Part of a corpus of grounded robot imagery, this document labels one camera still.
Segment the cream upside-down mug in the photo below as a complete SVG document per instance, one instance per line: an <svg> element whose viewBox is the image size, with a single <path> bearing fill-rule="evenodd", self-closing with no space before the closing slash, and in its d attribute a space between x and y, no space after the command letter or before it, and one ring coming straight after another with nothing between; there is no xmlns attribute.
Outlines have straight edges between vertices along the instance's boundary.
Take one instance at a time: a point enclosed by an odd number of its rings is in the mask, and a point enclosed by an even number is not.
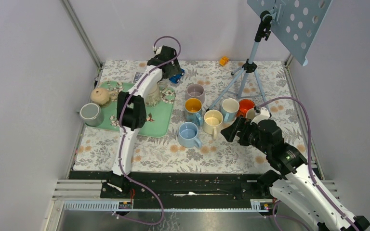
<svg viewBox="0 0 370 231"><path fill-rule="evenodd" d="M223 115L218 110L208 110L204 115L203 130L215 140L222 127Z"/></svg>

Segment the orange mug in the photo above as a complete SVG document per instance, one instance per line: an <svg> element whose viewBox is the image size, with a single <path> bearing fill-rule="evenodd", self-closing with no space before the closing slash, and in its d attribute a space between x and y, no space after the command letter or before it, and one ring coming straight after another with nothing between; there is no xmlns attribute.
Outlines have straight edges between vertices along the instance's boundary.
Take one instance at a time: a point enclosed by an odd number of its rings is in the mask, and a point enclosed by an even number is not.
<svg viewBox="0 0 370 231"><path fill-rule="evenodd" d="M238 102L238 104L239 104L239 109L238 109L238 112L237 112L237 117L239 117L239 116L245 117L247 112L250 109L255 108L255 103L250 99L242 99Z"/></svg>

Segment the light blue upside-down mug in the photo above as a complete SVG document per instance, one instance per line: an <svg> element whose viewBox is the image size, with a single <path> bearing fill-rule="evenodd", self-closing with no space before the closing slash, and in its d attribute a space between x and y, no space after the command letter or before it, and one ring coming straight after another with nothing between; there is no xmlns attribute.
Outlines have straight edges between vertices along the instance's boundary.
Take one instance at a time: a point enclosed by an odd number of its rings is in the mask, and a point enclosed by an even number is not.
<svg viewBox="0 0 370 231"><path fill-rule="evenodd" d="M199 129L192 122L184 122L178 128L178 142L185 148L196 147L200 149L202 142L198 137Z"/></svg>

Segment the blue mug yellow inside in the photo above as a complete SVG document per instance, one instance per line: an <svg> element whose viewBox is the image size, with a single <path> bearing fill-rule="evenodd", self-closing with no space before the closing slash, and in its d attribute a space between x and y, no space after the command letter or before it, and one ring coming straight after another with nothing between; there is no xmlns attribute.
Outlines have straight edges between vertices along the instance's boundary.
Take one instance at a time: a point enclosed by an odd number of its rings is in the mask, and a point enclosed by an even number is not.
<svg viewBox="0 0 370 231"><path fill-rule="evenodd" d="M187 99L185 102L185 120L198 127L203 125L202 102L196 98Z"/></svg>

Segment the mauve pink mug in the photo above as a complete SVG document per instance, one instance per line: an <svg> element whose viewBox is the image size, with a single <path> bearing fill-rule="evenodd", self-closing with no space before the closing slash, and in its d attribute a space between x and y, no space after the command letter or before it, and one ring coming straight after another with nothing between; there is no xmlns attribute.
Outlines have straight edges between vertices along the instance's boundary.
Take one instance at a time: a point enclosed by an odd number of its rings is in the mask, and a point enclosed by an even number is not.
<svg viewBox="0 0 370 231"><path fill-rule="evenodd" d="M205 102L205 89L202 85L194 83L190 84L185 93L185 100L195 98L201 101L202 104Z"/></svg>

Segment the beige teapot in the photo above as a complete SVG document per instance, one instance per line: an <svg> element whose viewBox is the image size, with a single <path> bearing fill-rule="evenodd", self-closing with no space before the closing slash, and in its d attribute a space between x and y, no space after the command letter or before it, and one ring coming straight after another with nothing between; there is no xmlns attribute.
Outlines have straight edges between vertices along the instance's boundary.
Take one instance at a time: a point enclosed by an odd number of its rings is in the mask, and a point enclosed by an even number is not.
<svg viewBox="0 0 370 231"><path fill-rule="evenodd" d="M90 99L100 107L106 107L113 99L117 98L117 95L117 91L109 91L106 88L95 88L90 94Z"/></svg>

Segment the grey metal cup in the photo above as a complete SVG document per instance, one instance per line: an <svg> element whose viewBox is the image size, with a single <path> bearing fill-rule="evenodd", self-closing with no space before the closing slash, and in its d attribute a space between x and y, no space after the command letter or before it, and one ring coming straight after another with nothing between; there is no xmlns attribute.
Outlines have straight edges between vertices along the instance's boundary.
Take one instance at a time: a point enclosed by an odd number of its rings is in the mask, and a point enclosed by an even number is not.
<svg viewBox="0 0 370 231"><path fill-rule="evenodd" d="M91 127L101 125L105 118L101 107L95 103L88 103L82 106L79 115L84 123Z"/></svg>

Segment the tall beige cup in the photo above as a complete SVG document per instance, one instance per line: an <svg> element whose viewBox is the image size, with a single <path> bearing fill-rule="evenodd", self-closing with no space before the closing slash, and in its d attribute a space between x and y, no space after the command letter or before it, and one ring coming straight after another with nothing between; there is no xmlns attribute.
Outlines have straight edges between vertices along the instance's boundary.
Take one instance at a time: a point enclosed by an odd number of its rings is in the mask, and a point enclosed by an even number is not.
<svg viewBox="0 0 370 231"><path fill-rule="evenodd" d="M256 117L256 111L255 111L255 109L254 109L254 108L249 109L249 110L246 112L245 117L246 117L247 119L253 120L253 119Z"/></svg>

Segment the small beige cup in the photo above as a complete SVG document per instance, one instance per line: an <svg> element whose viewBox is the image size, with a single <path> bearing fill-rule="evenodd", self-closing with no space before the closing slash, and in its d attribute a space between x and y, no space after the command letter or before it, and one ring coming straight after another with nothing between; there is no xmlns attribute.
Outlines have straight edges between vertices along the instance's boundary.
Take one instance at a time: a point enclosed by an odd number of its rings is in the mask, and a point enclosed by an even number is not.
<svg viewBox="0 0 370 231"><path fill-rule="evenodd" d="M164 93L168 88L168 84L166 82L160 81L154 84L153 88L151 89L150 93L146 97L145 105L147 107L154 107L161 101L161 95Z"/></svg>

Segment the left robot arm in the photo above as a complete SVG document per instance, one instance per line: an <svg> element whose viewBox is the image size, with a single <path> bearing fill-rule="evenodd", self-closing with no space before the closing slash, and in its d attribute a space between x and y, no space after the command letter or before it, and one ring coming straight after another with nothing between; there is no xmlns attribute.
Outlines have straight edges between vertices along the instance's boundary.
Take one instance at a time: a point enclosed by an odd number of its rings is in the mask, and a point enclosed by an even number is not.
<svg viewBox="0 0 370 231"><path fill-rule="evenodd" d="M131 156L140 129L146 122L145 98L154 86L163 79L181 74L176 49L168 46L154 47L155 56L147 62L147 67L137 82L127 91L121 91L117 97L117 120L119 142L117 155L111 168L112 176L107 184L119 198L130 193Z"/></svg>

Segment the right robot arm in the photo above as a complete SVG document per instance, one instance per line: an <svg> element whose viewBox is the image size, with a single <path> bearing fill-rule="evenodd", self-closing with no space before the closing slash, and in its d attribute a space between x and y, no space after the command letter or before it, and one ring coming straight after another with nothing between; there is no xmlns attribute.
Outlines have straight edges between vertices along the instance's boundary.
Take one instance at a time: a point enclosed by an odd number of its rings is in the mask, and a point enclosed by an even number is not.
<svg viewBox="0 0 370 231"><path fill-rule="evenodd" d="M275 121L238 117L221 134L228 142L238 136L240 145L253 146L266 155L272 169L258 178L258 194L279 199L313 230L365 231L370 226L364 216L354 215L332 195L300 151L284 141Z"/></svg>

